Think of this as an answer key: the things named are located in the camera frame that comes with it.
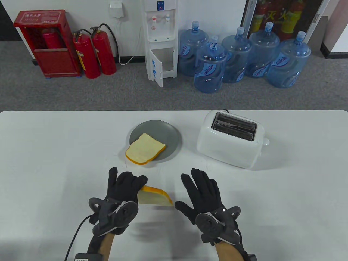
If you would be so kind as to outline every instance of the fire extinguisher cabinet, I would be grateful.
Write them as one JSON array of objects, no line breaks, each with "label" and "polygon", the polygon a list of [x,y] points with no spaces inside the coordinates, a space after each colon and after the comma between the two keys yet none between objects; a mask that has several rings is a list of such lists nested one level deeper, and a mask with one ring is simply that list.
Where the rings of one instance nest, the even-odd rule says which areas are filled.
[{"label": "fire extinguisher cabinet", "polygon": [[46,78],[81,76],[65,10],[20,11],[15,22]]},{"label": "fire extinguisher cabinet", "polygon": [[177,76],[177,0],[142,0],[146,70],[163,87],[163,78]]}]

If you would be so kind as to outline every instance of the forearm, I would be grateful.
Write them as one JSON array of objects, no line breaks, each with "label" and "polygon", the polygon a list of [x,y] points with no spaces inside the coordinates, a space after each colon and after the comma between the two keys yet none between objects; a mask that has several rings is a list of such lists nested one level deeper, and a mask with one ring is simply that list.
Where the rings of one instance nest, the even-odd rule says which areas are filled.
[{"label": "forearm", "polygon": [[89,254],[101,254],[103,261],[108,261],[114,237],[115,235],[112,233],[107,233],[101,237],[93,236],[87,252]]},{"label": "forearm", "polygon": [[215,244],[219,261],[244,261],[238,250],[233,245],[224,241]]}]

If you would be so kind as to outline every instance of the hand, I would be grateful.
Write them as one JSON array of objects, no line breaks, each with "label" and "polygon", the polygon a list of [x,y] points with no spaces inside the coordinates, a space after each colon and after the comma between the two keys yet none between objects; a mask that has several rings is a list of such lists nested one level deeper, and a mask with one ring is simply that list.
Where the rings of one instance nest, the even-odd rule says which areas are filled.
[{"label": "hand", "polygon": [[[135,177],[131,172],[122,172],[117,178],[117,168],[111,168],[109,170],[108,191],[105,199],[112,198],[120,202],[134,201],[138,204],[138,192],[147,181],[146,176]],[[98,213],[99,211],[90,217],[89,222],[91,224],[95,224],[98,221]]]},{"label": "hand", "polygon": [[215,180],[210,180],[204,171],[193,168],[191,170],[192,179],[187,174],[181,174],[181,181],[193,204],[193,209],[182,201],[175,202],[175,208],[181,211],[193,225],[199,213],[212,212],[219,207],[224,207],[221,203],[221,196]]}]

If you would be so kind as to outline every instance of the toast slice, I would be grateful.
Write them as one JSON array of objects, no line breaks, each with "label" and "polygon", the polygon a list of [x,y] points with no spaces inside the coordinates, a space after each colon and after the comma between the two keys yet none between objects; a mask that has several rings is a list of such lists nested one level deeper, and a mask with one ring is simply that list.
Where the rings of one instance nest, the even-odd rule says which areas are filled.
[{"label": "toast slice", "polygon": [[167,192],[149,186],[143,186],[138,192],[138,202],[143,205],[173,206],[173,201]]},{"label": "toast slice", "polygon": [[144,133],[126,150],[126,157],[135,164],[145,165],[154,160],[165,148],[165,144]]}]

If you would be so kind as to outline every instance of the carpet floor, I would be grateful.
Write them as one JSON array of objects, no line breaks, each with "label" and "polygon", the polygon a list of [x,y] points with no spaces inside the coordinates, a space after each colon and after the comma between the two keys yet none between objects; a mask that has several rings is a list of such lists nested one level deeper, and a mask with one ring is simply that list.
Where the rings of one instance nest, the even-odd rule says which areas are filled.
[{"label": "carpet floor", "polygon": [[0,42],[0,112],[32,110],[348,110],[348,60],[311,55],[296,84],[277,89],[244,77],[203,94],[181,74],[148,80],[144,63],[118,65],[112,76],[45,79],[21,41]]}]

